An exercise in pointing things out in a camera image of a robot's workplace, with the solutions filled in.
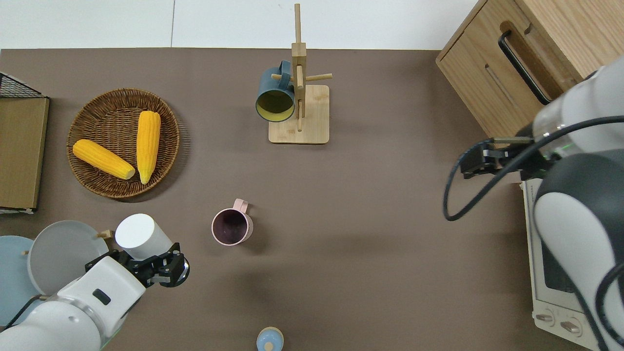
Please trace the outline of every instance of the brown tabletop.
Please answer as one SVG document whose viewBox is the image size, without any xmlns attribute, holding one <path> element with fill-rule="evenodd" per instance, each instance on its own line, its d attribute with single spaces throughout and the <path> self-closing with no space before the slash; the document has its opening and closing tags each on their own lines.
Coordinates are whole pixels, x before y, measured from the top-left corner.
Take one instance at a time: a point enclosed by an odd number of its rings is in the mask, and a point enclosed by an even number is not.
<svg viewBox="0 0 624 351">
<path fill-rule="evenodd" d="M 308 73 L 334 79 L 329 143 L 306 146 L 271 144 L 254 109 L 260 74 L 290 50 L 3 49 L 0 71 L 52 100 L 39 210 L 2 215 L 0 233 L 147 213 L 181 243 L 188 280 L 149 288 L 107 350 L 255 350 L 270 325 L 285 350 L 580 350 L 533 323 L 517 176 L 442 216 L 452 163 L 485 134 L 436 55 L 309 50 Z M 120 87 L 162 97 L 183 134 L 172 172 L 126 201 L 83 188 L 65 148 L 80 108 Z M 488 178 L 457 182 L 452 209 Z M 225 247 L 210 223 L 237 197 L 255 231 Z"/>
</svg>

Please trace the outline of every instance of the mug handle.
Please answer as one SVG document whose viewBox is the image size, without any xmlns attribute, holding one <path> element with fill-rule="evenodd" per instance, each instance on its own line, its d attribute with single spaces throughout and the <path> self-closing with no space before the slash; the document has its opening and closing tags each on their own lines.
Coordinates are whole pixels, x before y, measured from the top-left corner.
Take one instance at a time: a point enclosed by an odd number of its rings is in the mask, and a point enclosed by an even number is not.
<svg viewBox="0 0 624 351">
<path fill-rule="evenodd" d="M 236 199 L 234 200 L 234 206 L 232 206 L 233 209 L 240 211 L 242 213 L 247 213 L 247 205 L 249 204 L 249 202 L 243 200 L 243 199 Z"/>
<path fill-rule="evenodd" d="M 282 90 L 286 90 L 288 88 L 288 83 L 290 83 L 290 61 L 282 60 L 280 64 L 280 83 L 278 87 Z"/>
</svg>

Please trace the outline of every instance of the corn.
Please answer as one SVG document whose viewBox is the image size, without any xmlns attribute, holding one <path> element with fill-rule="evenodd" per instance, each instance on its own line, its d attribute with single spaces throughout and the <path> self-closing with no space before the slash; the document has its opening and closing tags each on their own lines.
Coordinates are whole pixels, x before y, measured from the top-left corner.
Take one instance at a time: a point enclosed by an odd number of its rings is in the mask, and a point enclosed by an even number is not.
<svg viewBox="0 0 624 351">
<path fill-rule="evenodd" d="M 147 184 L 156 168 L 158 142 L 160 140 L 160 115 L 152 111 L 143 111 L 139 115 L 137 132 L 137 169 L 141 183 Z"/>
<path fill-rule="evenodd" d="M 80 139 L 72 151 L 79 159 L 117 178 L 128 180 L 134 176 L 134 167 L 93 141 Z"/>
</svg>

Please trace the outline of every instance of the wire rack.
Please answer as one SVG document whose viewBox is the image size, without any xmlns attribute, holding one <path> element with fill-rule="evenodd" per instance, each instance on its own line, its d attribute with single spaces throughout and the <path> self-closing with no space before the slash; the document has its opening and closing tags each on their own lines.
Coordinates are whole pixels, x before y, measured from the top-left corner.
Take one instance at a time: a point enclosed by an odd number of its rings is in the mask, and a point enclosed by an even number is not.
<svg viewBox="0 0 624 351">
<path fill-rule="evenodd" d="M 40 92 L 0 72 L 0 98 L 3 97 L 45 97 Z"/>
</svg>

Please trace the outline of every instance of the wicker basket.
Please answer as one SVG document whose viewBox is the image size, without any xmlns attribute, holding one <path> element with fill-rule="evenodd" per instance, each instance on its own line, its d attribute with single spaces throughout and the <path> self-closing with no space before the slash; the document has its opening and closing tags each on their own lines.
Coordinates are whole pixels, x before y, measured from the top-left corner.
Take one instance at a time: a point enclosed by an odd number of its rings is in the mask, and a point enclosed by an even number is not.
<svg viewBox="0 0 624 351">
<path fill-rule="evenodd" d="M 156 168 L 143 185 L 136 172 L 129 180 L 116 178 L 78 159 L 72 146 L 80 139 L 92 140 L 137 167 L 137 124 L 141 111 L 160 114 L 160 144 Z M 167 175 L 180 147 L 180 129 L 173 111 L 161 98 L 140 89 L 106 92 L 86 104 L 74 119 L 67 136 L 67 158 L 76 179 L 92 192 L 126 199 L 148 191 Z"/>
</svg>

